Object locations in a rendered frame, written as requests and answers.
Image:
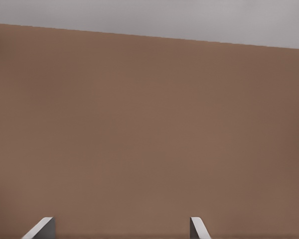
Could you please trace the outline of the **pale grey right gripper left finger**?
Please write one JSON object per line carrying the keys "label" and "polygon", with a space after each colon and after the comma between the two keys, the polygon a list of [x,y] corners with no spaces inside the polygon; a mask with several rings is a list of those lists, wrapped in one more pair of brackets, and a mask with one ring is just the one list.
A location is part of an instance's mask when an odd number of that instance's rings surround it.
{"label": "pale grey right gripper left finger", "polygon": [[44,217],[21,239],[56,239],[55,218]]}

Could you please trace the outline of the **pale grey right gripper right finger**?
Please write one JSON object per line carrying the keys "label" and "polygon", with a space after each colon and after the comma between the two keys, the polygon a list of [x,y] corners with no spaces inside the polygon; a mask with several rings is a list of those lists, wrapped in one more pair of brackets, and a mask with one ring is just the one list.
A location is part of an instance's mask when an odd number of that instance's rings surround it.
{"label": "pale grey right gripper right finger", "polygon": [[190,239],[211,239],[200,217],[190,217]]}

